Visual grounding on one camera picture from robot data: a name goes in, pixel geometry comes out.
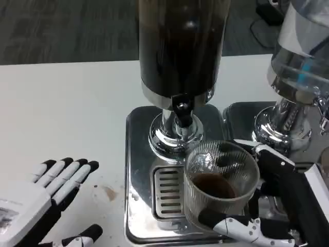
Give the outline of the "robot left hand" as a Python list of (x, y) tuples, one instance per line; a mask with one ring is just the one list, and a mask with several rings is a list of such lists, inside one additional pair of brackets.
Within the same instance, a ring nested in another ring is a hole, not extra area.
[(42, 240), (98, 168), (97, 161), (66, 157), (36, 165), (27, 180), (2, 181), (1, 246), (93, 246), (103, 233), (98, 224), (59, 242)]

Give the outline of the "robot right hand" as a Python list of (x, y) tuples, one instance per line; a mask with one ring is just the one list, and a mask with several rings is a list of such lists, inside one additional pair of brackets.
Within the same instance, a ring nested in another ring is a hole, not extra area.
[(254, 246), (297, 246), (291, 230), (297, 230), (303, 246), (328, 246), (328, 188), (318, 165), (298, 172), (293, 161), (268, 145), (241, 139), (230, 143), (257, 162), (263, 190), (281, 199), (289, 222), (217, 213), (208, 207), (199, 213), (199, 222)]

